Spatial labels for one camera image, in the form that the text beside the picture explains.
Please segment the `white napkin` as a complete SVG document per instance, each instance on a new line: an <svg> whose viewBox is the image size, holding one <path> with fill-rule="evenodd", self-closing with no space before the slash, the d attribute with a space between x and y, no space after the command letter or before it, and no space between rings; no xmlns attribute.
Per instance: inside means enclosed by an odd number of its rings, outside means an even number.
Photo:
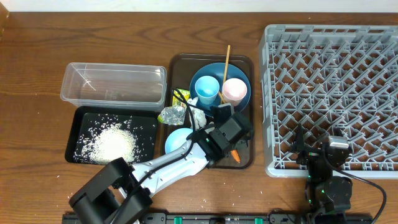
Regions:
<svg viewBox="0 0 398 224"><path fill-rule="evenodd" d="M205 118L205 113L203 110L195 108L195 106L198 103L198 97L195 97L194 99L189 98L187 100L187 103L190 104L190 109L193 113L193 120L195 122L195 129L198 130L206 125L206 118ZM188 115L188 118L190 119L190 122L192 123L192 119L190 115Z"/></svg>

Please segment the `orange carrot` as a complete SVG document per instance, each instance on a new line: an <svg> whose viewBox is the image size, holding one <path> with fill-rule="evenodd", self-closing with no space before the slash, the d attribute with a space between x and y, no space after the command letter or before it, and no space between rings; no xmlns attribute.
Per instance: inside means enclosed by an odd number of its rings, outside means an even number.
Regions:
<svg viewBox="0 0 398 224"><path fill-rule="evenodd" d="M241 162L241 159L240 159L240 156L239 156L239 153L238 153L237 150L232 150L232 151L231 151L231 155L232 155L232 157L234 158L234 160L235 160L236 162L238 162L238 163Z"/></svg>

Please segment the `light blue bowl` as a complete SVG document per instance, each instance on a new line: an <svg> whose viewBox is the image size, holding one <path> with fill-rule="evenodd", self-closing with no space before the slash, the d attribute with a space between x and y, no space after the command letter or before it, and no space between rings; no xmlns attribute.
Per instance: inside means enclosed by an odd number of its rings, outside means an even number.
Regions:
<svg viewBox="0 0 398 224"><path fill-rule="evenodd" d="M182 146L192 132L193 130L190 128L180 128L173 131L166 139L165 153L171 153Z"/></svg>

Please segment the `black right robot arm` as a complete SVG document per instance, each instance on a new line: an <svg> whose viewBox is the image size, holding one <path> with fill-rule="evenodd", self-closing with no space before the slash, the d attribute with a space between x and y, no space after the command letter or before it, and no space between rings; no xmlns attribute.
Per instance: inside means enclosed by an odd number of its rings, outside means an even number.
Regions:
<svg viewBox="0 0 398 224"><path fill-rule="evenodd" d="M352 181L333 175L349 156L348 140L342 136L329 136L327 141L311 147L305 144L304 130L297 126L290 152L297 155L296 163L308 170L305 196L311 210L302 223L346 223L344 212L351 208Z"/></svg>

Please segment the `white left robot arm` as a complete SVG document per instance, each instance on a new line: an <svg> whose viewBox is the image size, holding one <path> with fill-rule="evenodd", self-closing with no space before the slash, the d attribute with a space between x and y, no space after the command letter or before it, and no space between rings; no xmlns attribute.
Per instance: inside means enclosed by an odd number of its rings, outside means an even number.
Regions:
<svg viewBox="0 0 398 224"><path fill-rule="evenodd" d="M249 118L238 111L200 129L188 128L185 133L177 129L168 136L185 140L177 149L131 165L122 157L109 162L71 197L69 205L81 223L134 223L156 193L215 165L253 134Z"/></svg>

